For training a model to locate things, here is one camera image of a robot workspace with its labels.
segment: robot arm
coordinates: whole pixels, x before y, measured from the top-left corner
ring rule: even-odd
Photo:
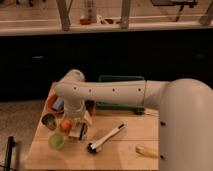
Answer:
[[[80,117],[84,100],[159,110],[159,170],[213,170],[213,92],[193,79],[87,83],[71,70],[56,86],[65,114]]]

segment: clear plastic cup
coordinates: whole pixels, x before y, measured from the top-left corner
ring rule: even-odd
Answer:
[[[41,122],[47,127],[49,128],[51,131],[55,130],[57,128],[57,123],[56,123],[56,117],[54,114],[52,113],[48,113],[45,114],[42,119]]]
[[[64,147],[64,136],[61,133],[54,133],[48,139],[48,145],[54,150],[60,150]]]

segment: black handle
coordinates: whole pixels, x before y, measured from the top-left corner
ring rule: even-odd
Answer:
[[[15,142],[14,142],[13,136],[8,137],[7,151],[6,151],[5,162],[4,162],[4,166],[5,166],[4,171],[10,171],[12,150],[14,146],[15,146]]]

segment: wooden table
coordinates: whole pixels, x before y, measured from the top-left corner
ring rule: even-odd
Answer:
[[[52,86],[48,98],[54,93]],[[87,139],[72,142],[66,140],[62,150],[48,147],[48,137],[53,134],[41,122],[32,142],[27,170],[158,170],[158,159],[144,157],[135,152],[135,146],[158,150],[158,115],[156,111],[145,110],[138,116],[130,112],[95,110],[93,125]],[[86,150],[88,143],[108,133],[116,125],[124,122],[126,127],[109,139],[98,154]]]

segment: bottle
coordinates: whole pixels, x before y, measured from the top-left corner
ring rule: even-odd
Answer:
[[[95,0],[84,0],[85,17],[92,23],[97,22]]]

